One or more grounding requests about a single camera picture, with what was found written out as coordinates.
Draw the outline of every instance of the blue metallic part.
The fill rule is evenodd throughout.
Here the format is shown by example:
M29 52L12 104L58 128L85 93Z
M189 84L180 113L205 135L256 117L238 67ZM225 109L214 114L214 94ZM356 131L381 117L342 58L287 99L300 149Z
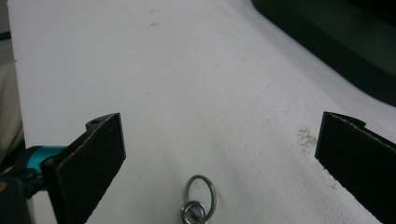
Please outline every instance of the blue metallic part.
M41 147L30 157L26 168L36 169L41 174L40 162L59 154L65 147Z

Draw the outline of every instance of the white table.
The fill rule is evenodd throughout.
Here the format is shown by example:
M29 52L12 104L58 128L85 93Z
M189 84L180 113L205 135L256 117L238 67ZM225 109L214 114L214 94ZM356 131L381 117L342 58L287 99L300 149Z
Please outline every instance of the white table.
M314 158L323 111L396 141L357 90L248 0L8 1L27 146L121 112L127 160L88 223L179 223L208 176L209 223L378 223ZM208 204L205 185L192 198ZM46 193L37 224L55 223Z

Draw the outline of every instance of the metal ring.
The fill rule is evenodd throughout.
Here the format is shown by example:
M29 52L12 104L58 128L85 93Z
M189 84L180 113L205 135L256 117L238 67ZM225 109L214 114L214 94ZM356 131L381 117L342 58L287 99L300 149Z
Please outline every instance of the metal ring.
M193 213L193 212L191 211L191 209L192 209L193 207L197 207L197 208L199 209L199 211L200 211L200 213L201 213L201 217L206 216L206 209L205 209L204 205L201 204L201 203L198 203L198 202L196 202L196 201L191 201L191 202L186 203L186 204L183 206L183 208L181 209L181 215L180 215L180 217L181 217L182 223L183 223L183 224L200 224L200 223L207 224L206 221L200 222L200 221L195 220L195 221L197 221L197 222L192 223L192 222L190 222L190 221L187 220L187 214L188 214L189 211L190 211L192 214L195 214L195 213Z
M192 182L196 179L204 180L210 190L210 196L211 196L212 202L210 203L209 212L204 217L194 217L194 218L197 218L198 222L206 222L213 216L213 214L215 213L215 210L216 210L216 203L217 203L216 190L215 190L215 187L213 186L212 182L210 182L210 180L206 176L195 175L192 178L190 178L190 180L186 184L186 188L184 189L184 202L185 203L187 203L190 200L189 199L190 186L191 186Z

